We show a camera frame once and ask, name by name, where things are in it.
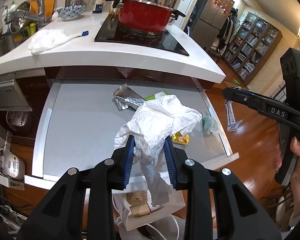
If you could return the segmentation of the gold butter portion pack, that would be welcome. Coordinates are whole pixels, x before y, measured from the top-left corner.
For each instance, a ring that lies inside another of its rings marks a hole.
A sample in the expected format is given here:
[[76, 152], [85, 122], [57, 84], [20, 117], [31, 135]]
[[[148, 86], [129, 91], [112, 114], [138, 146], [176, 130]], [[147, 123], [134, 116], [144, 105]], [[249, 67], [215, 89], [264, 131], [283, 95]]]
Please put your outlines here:
[[174, 133], [171, 139], [176, 144], [188, 145], [190, 142], [190, 136], [188, 134], [182, 135], [180, 132]]

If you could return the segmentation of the translucent printed plastic packet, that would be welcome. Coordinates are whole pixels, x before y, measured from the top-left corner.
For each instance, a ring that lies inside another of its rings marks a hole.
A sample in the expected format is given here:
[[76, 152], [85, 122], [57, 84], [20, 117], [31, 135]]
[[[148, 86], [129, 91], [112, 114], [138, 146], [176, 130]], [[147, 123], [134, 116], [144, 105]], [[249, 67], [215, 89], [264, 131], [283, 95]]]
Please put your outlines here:
[[219, 133], [219, 127], [218, 127], [217, 121], [207, 111], [204, 111], [202, 113], [202, 127], [203, 127], [203, 132], [205, 135]]

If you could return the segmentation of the white plastic bag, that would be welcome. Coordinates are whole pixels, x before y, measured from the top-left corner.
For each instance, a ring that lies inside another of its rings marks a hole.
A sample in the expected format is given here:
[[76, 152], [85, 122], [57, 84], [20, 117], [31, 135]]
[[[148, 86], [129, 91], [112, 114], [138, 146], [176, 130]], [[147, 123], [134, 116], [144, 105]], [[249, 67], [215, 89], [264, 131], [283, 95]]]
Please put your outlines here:
[[140, 162], [153, 206], [168, 203], [171, 193], [159, 173], [164, 162], [165, 139], [177, 132], [191, 133], [201, 120], [197, 110], [182, 105], [175, 95], [166, 95], [144, 102], [115, 136], [115, 149], [125, 146], [128, 137], [134, 136], [133, 153]]

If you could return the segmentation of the green snack packet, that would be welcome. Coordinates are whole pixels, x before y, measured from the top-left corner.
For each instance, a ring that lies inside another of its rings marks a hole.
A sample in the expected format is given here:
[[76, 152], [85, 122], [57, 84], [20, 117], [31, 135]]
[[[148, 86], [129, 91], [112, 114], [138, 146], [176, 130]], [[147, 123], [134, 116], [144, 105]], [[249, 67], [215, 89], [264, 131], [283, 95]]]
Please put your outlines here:
[[158, 99], [158, 98], [161, 98], [163, 96], [166, 96], [166, 95], [169, 95], [168, 92], [166, 92], [165, 90], [162, 91], [162, 92], [158, 92], [156, 94], [153, 94], [153, 95], [150, 95], [150, 96], [147, 96], [145, 97], [145, 100], [146, 101], [149, 101], [149, 100], [155, 100], [155, 99]]

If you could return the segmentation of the silver foil wrapper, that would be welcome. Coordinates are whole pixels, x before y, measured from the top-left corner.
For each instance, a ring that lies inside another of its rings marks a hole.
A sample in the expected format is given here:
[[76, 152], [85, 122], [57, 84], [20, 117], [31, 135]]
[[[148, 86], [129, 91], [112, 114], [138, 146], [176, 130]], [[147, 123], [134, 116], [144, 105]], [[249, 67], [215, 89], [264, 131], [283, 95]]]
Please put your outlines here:
[[113, 92], [113, 97], [119, 107], [119, 110], [128, 109], [129, 107], [137, 110], [146, 99], [132, 90], [127, 84], [121, 85]]

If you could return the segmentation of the white paper trash bag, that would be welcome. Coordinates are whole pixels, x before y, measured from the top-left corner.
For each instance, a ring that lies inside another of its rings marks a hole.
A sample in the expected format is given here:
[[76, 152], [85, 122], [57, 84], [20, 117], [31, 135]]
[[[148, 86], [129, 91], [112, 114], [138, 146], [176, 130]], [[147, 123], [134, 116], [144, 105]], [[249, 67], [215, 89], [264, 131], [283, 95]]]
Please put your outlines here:
[[183, 194], [173, 190], [169, 202], [152, 205], [149, 191], [112, 196], [122, 239], [182, 239], [185, 220], [174, 215], [185, 207]]

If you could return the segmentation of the kitchen sink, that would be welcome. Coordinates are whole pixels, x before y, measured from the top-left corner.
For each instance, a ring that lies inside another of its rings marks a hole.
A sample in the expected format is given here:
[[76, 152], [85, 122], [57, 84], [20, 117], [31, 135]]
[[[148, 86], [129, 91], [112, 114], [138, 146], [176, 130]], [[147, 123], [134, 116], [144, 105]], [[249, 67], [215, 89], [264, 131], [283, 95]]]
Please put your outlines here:
[[4, 35], [0, 39], [0, 57], [17, 48], [29, 38], [29, 27], [21, 29], [16, 33]]

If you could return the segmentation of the chrome kitchen faucet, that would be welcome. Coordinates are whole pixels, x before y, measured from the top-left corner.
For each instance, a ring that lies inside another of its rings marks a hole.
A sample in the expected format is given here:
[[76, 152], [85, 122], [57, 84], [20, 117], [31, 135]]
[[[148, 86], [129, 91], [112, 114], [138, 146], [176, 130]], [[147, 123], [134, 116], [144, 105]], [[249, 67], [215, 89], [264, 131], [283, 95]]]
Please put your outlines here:
[[[27, 7], [30, 8], [30, 2], [36, 2], [38, 5], [38, 13], [30, 12]], [[44, 0], [30, 0], [29, 2], [23, 2], [15, 9], [15, 11], [9, 12], [5, 19], [5, 23], [8, 25], [8, 29], [12, 33], [16, 33], [21, 29], [25, 29], [30, 23], [38, 23], [39, 25], [46, 25], [47, 20], [45, 16], [45, 2]]]

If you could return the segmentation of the wooden bookshelf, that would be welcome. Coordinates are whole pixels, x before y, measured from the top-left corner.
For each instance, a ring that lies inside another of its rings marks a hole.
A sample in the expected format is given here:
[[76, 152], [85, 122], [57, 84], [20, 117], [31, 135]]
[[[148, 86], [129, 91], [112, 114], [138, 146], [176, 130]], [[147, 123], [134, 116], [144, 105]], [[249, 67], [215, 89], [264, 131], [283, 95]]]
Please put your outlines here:
[[282, 33], [277, 27], [248, 12], [223, 59], [238, 82], [246, 86], [268, 61], [281, 38]]

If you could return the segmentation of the white rice cooker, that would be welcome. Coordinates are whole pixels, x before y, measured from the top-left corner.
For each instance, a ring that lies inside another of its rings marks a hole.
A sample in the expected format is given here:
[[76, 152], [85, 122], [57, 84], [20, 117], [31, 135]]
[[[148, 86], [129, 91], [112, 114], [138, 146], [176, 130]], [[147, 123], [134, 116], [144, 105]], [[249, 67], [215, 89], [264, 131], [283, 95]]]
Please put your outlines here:
[[0, 148], [0, 175], [13, 180], [23, 180], [25, 163], [14, 153]]

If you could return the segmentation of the dark grey refrigerator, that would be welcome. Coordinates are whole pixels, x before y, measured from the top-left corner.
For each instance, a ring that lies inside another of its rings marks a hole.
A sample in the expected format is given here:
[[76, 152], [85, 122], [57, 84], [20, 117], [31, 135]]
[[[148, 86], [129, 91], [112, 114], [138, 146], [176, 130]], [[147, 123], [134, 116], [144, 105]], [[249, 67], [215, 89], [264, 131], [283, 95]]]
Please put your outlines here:
[[228, 19], [233, 0], [198, 0], [190, 22], [190, 37], [209, 49]]

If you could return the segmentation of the black induction cooktop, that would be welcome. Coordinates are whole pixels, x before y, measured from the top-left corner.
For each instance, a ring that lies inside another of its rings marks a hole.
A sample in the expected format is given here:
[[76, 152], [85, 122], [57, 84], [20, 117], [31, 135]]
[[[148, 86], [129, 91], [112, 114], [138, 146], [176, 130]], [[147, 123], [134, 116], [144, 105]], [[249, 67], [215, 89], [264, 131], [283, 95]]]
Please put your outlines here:
[[184, 47], [165, 30], [159, 35], [135, 32], [119, 23], [118, 16], [108, 15], [94, 38], [95, 42], [112, 42], [143, 46], [189, 56]]

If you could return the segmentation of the red cooking pot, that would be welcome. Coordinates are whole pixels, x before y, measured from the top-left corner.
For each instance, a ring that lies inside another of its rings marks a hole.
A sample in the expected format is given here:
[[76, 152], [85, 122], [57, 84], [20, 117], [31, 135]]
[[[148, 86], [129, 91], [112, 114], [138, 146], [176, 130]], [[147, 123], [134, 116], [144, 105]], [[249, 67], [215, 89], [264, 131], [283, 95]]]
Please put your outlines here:
[[133, 0], [123, 0], [118, 21], [122, 26], [134, 31], [156, 35], [166, 30], [171, 14], [174, 14], [175, 19], [179, 16], [185, 17], [179, 10]]

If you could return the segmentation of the white dish cloth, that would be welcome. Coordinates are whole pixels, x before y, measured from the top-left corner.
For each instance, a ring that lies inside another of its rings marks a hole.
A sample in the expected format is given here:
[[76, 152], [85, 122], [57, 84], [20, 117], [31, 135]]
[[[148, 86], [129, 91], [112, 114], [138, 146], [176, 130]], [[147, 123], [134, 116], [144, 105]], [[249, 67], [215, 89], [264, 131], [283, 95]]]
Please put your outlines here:
[[37, 55], [61, 46], [74, 38], [85, 37], [88, 35], [89, 31], [87, 30], [79, 34], [68, 35], [62, 29], [45, 29], [34, 35], [27, 48], [32, 55]]

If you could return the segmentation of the steel utensil holder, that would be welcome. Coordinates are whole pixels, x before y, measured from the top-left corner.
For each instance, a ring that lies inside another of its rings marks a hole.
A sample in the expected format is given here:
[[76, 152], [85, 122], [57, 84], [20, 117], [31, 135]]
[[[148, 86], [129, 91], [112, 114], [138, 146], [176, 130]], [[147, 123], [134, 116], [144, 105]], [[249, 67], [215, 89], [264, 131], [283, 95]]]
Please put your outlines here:
[[65, 0], [64, 6], [71, 7], [76, 5], [83, 5], [84, 0]]

